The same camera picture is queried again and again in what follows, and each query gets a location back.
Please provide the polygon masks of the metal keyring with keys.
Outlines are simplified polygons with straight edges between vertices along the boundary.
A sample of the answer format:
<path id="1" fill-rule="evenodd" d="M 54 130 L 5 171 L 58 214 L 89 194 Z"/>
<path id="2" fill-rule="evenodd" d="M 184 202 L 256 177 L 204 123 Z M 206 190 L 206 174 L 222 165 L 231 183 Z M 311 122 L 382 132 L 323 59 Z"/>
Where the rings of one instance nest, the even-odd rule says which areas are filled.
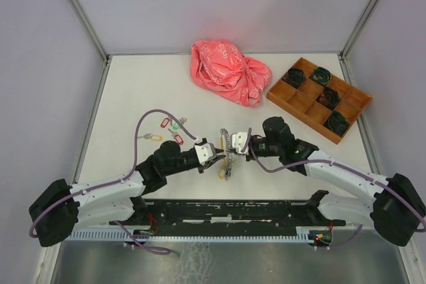
<path id="1" fill-rule="evenodd" d="M 228 181 L 232 176 L 232 168 L 235 162 L 235 158 L 231 152 L 231 137 L 227 129 L 220 129 L 220 145 L 221 149 L 224 150 L 224 158 L 222 159 L 221 169 L 218 177 L 221 180 Z"/>

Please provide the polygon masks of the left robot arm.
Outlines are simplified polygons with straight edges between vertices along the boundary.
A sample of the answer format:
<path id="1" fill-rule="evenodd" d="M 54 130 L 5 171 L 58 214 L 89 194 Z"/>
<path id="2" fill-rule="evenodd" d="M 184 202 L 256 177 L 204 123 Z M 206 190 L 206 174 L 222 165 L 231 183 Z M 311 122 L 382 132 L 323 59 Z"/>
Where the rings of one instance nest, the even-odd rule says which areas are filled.
<path id="1" fill-rule="evenodd" d="M 168 176 L 189 170 L 202 173 L 223 158 L 224 151 L 206 140 L 187 151 L 166 141 L 126 175 L 85 184 L 55 180 L 29 207 L 29 235 L 41 247 L 50 247 L 85 227 L 126 220 L 140 224 L 147 217 L 140 203 L 143 195 L 164 187 Z"/>

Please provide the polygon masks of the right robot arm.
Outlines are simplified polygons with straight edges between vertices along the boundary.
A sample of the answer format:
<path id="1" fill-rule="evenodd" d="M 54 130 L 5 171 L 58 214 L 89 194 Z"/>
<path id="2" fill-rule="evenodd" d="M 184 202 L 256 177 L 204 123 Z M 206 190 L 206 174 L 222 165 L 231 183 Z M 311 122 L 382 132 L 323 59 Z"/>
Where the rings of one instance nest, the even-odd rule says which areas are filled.
<path id="1" fill-rule="evenodd" d="M 281 166 L 327 182 L 347 193 L 341 197 L 326 192 L 318 202 L 306 207 L 306 219 L 320 225 L 325 220 L 353 223 L 358 229 L 372 227 L 383 239 L 399 247 L 414 234 L 425 232 L 425 204 L 410 179 L 402 174 L 392 177 L 366 172 L 337 161 L 316 145 L 294 137 L 281 117 L 266 119 L 263 136 L 247 131 L 239 153 L 248 161 L 277 157 Z"/>

